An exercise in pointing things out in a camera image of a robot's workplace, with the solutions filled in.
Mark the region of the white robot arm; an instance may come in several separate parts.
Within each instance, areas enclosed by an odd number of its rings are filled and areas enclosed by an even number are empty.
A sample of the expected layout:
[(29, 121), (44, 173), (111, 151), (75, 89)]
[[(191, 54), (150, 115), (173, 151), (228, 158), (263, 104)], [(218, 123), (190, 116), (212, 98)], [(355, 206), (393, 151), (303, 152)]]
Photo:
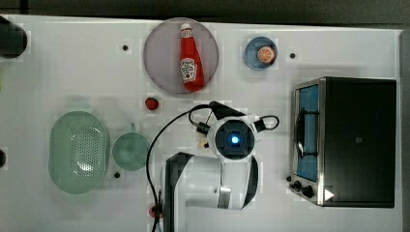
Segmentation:
[(186, 232), (188, 207), (247, 207), (257, 193), (255, 144), (265, 129), (257, 117), (225, 117), (207, 133), (211, 158), (179, 152), (166, 161), (161, 169), (163, 232)]

